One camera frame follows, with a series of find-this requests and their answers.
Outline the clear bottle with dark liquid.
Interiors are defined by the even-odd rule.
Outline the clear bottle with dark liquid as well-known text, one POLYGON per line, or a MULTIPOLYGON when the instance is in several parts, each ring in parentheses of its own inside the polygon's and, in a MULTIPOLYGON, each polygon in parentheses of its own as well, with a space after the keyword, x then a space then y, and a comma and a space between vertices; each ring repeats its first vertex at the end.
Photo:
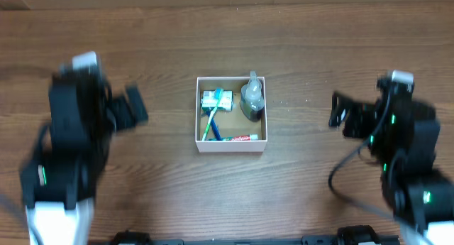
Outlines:
POLYGON ((256 71, 250 72, 248 83, 241 88, 240 107, 250 121, 257 122, 261 119, 265 100, 262 94, 262 83, 256 71))

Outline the green white toothbrush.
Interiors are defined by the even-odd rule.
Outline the green white toothbrush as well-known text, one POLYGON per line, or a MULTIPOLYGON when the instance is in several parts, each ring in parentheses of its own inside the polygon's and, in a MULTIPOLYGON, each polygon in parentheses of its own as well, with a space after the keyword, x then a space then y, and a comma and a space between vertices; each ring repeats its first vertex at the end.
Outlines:
POLYGON ((207 125, 206 125, 206 128, 205 128, 205 131, 204 131, 204 135, 202 136, 202 141, 205 141, 206 140, 206 137, 208 135, 208 132, 209 132, 209 129, 211 127, 211 122, 214 118, 214 115, 218 109, 218 106, 221 102, 221 98, 222 98, 222 94, 223 94, 223 89, 218 87, 216 90, 215 90, 215 98, 216 98, 216 106, 210 111, 210 115, 209 115, 209 118, 208 118, 208 121, 207 121, 207 125))

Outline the blue disposable razor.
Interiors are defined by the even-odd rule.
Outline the blue disposable razor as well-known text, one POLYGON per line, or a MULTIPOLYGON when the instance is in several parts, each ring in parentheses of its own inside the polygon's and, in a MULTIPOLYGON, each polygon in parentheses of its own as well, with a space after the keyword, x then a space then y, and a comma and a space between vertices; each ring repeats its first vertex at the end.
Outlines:
POLYGON ((214 119, 211 120, 210 125, 211 125, 211 130, 213 131, 213 134, 214 134, 214 136, 215 136, 215 140, 216 140, 216 141, 221 141, 221 140, 222 140, 222 137, 221 137, 221 135, 220 135, 220 133, 219 133, 219 129, 218 129, 218 127, 217 127, 216 122, 215 122, 214 119))

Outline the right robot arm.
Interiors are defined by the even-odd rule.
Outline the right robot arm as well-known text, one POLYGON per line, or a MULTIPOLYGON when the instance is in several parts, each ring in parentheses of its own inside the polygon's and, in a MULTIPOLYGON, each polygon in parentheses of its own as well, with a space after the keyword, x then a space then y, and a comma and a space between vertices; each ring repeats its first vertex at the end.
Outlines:
POLYGON ((392 70, 379 77, 381 96, 359 102, 340 92, 332 95, 331 127, 362 143, 330 172, 328 186, 339 199, 399 224, 407 244, 453 243, 453 181, 434 167, 441 124, 433 105, 413 98, 414 76, 392 70), (334 175, 363 148, 381 167, 383 212, 339 192, 334 175))

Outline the white teal toothpaste tube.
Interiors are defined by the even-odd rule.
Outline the white teal toothpaste tube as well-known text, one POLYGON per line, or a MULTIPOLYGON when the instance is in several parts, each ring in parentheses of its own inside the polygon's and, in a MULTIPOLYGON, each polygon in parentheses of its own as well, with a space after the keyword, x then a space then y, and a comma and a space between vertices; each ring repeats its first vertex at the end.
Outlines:
POLYGON ((231 136, 231 137, 223 137, 221 141, 257 141, 259 136, 257 134, 248 134, 248 135, 241 135, 241 136, 231 136))

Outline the green white packet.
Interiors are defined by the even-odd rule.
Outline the green white packet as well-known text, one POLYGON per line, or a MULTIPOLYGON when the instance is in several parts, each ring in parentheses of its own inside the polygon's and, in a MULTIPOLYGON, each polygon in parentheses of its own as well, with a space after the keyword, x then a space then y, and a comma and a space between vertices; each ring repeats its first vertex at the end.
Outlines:
POLYGON ((223 91, 221 101, 216 97, 216 91, 203 91, 201 99, 201 108, 204 111, 211 111, 215 107, 221 111, 232 111, 233 108, 233 92, 223 91))

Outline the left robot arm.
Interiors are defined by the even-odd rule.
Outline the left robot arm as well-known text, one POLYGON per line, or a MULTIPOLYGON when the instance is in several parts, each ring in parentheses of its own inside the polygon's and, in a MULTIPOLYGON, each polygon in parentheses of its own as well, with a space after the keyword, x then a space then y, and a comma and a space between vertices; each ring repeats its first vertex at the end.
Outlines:
POLYGON ((50 123, 37 137, 20 181, 31 244, 87 244, 96 189, 112 137, 148 121, 138 87, 114 96, 94 51, 52 76, 50 123))

